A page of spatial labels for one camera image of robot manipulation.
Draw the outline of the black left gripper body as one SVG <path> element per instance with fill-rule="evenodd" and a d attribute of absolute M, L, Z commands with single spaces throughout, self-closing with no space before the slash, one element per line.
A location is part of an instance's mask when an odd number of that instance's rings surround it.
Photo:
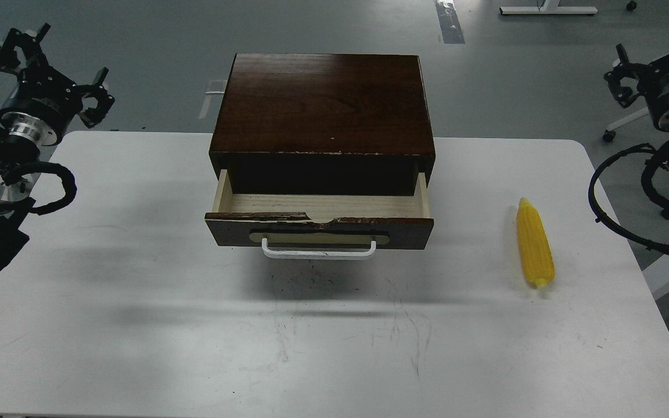
<path fill-rule="evenodd" d="M 0 68 L 16 76 L 16 85 L 0 109 L 0 124 L 13 124 L 14 114 L 35 117 L 52 129 L 67 129 L 83 109 L 73 80 L 50 64 L 33 61 L 24 68 Z"/>

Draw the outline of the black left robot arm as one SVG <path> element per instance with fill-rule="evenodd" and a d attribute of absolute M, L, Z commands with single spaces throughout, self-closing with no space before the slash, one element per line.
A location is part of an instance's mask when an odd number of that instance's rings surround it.
<path fill-rule="evenodd" d="M 59 145 L 75 117 L 88 129 L 98 126 L 115 101 L 105 87 L 107 68 L 78 84 L 51 66 L 41 48 L 50 28 L 30 34 L 13 27 L 0 43 L 0 72 L 16 77 L 0 109 L 0 272 L 30 239 L 20 230 L 27 216 L 51 214 L 76 198 L 74 174 L 43 160 L 42 149 Z"/>

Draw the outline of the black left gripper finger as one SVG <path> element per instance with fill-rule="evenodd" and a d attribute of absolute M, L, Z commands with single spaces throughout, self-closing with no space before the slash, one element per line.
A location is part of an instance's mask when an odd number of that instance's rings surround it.
<path fill-rule="evenodd" d="M 96 106 L 88 107 L 78 114 L 80 120 L 88 129 L 98 126 L 104 121 L 110 109 L 115 103 L 115 98 L 104 86 L 109 69 L 101 68 L 96 72 L 95 79 L 90 84 L 75 85 L 75 92 L 81 99 L 95 99 Z"/>
<path fill-rule="evenodd" d="M 0 72 L 19 75 L 24 69 L 45 69 L 50 66 L 41 42 L 51 25 L 43 24 L 30 35 L 12 27 L 0 43 Z"/>

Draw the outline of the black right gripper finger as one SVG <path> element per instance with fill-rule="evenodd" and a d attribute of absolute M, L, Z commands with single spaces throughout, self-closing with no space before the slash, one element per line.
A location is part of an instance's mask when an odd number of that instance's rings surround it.
<path fill-rule="evenodd" d="M 621 108 L 626 109 L 645 94 L 645 88 L 652 78 L 652 66 L 650 64 L 632 63 L 622 44 L 616 45 L 616 53 L 618 64 L 615 64 L 610 71 L 603 75 L 603 80 L 616 103 Z M 636 92 L 634 92 L 634 88 L 622 85 L 624 79 L 636 82 Z"/>

